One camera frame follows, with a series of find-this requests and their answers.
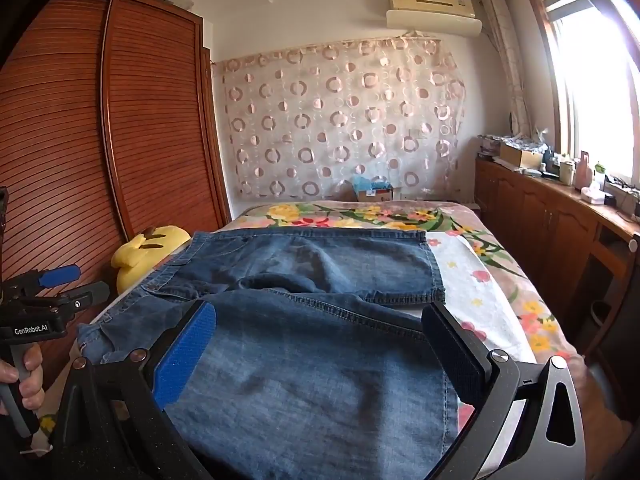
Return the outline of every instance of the yellow plush toy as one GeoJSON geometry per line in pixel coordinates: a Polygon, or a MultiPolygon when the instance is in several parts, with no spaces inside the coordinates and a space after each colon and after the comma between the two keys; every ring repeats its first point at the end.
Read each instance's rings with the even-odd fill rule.
{"type": "Polygon", "coordinates": [[[175,225],[151,227],[120,247],[111,258],[111,267],[120,269],[116,280],[118,294],[135,285],[140,278],[190,239],[187,231],[175,225]]]}

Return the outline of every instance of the hand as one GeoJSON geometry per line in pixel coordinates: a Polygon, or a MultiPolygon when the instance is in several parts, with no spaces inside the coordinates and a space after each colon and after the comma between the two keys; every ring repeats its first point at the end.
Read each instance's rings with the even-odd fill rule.
{"type": "MultiPolygon", "coordinates": [[[[37,410],[44,402],[42,389],[42,352],[40,346],[34,343],[24,353],[24,366],[31,372],[31,377],[20,383],[22,404],[28,410],[37,410]]],[[[18,370],[0,361],[0,383],[12,384],[18,380],[18,370]]],[[[6,415],[4,404],[0,403],[0,414],[6,415]]]]}

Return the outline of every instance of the wardrobe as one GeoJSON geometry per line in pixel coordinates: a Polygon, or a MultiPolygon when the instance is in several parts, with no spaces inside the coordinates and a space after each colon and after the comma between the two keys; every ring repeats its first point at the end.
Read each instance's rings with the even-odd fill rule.
{"type": "MultiPolygon", "coordinates": [[[[77,264],[69,287],[113,284],[111,255],[145,228],[229,221],[201,45],[202,19],[160,0],[51,0],[39,13],[0,71],[3,279],[77,264]]],[[[46,381],[73,336],[42,345],[46,381]]]]}

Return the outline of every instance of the curtain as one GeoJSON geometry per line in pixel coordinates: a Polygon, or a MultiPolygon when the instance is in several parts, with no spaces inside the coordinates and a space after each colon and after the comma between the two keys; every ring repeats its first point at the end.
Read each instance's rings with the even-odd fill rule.
{"type": "Polygon", "coordinates": [[[511,126],[514,135],[532,136],[522,83],[522,58],[520,46],[513,28],[511,14],[504,0],[482,0],[489,18],[494,44],[500,53],[500,60],[507,78],[511,97],[511,126]]]}
{"type": "Polygon", "coordinates": [[[437,38],[341,41],[216,64],[237,200],[320,200],[358,177],[456,198],[465,86],[437,38]]]}

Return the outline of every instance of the wooden wardrobe door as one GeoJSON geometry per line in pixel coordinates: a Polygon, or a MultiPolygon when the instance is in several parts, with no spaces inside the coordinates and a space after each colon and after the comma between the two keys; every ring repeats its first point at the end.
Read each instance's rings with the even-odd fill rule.
{"type": "Polygon", "coordinates": [[[114,0],[104,99],[114,184],[129,235],[177,225],[222,227],[205,150],[200,25],[132,0],[114,0]]]}
{"type": "Polygon", "coordinates": [[[89,282],[124,240],[97,107],[107,6],[51,0],[0,72],[0,185],[10,196],[4,279],[77,264],[89,282]]]}

